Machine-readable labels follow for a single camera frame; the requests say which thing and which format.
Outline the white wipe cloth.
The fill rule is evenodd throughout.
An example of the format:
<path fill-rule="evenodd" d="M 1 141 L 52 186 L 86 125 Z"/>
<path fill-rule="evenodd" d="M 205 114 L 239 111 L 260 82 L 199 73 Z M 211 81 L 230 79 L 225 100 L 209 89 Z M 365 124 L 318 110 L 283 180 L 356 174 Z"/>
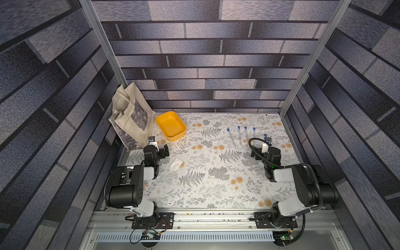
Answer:
<path fill-rule="evenodd" d="M 171 171 L 176 172 L 183 163 L 184 162 L 181 159 L 175 158 L 174 161 L 170 165 Z"/>

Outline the yellow plastic tray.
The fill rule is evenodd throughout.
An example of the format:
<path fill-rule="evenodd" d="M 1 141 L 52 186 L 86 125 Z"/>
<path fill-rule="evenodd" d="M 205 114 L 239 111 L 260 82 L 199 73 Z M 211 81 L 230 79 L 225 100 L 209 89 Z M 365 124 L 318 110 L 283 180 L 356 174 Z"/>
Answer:
<path fill-rule="evenodd" d="M 186 125 L 174 111 L 157 116 L 156 123 L 169 142 L 178 141 L 186 135 Z"/>

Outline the clear test tube blue cap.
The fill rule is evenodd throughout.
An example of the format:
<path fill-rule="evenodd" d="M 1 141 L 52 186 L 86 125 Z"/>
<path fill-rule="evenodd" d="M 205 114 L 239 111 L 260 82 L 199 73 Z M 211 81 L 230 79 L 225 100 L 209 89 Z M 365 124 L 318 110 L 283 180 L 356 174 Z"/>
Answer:
<path fill-rule="evenodd" d="M 230 132 L 230 129 L 229 129 L 229 128 L 227 128 L 227 133 L 228 133 L 228 136 L 229 136 L 229 138 L 230 138 L 230 140 L 231 140 L 231 142 L 232 142 L 232 144 L 233 144 L 234 148 L 235 148 L 235 149 L 237 149 L 236 142 L 235 142 L 235 140 L 234 140 L 234 137 L 232 136 L 232 134 L 231 134 L 231 132 Z"/>

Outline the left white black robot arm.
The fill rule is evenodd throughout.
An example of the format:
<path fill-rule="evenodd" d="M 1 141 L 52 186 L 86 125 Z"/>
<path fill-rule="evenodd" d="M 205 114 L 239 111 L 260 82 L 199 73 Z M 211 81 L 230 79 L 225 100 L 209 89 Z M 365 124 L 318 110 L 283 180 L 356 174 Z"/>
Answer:
<path fill-rule="evenodd" d="M 133 212 L 134 227 L 155 228 L 161 219 L 157 205 L 144 195 L 144 182 L 158 177 L 159 162 L 169 156 L 169 148 L 165 145 L 159 150 L 148 145 L 143 152 L 144 160 L 140 164 L 120 166 L 110 175 L 104 187 L 104 199 L 108 207 Z"/>

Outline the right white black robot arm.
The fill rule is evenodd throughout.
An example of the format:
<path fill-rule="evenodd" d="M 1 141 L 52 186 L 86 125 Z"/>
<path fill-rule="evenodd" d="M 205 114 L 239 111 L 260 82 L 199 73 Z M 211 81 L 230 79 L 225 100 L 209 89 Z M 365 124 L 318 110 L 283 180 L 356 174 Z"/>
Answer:
<path fill-rule="evenodd" d="M 264 164 L 265 175 L 270 182 L 293 183 L 296 194 L 273 203 L 270 211 L 256 212 L 250 221 L 257 228 L 296 228 L 296 219 L 308 212 L 336 204 L 339 193 L 320 165 L 296 164 L 281 166 L 281 151 L 251 146 L 251 156 Z"/>

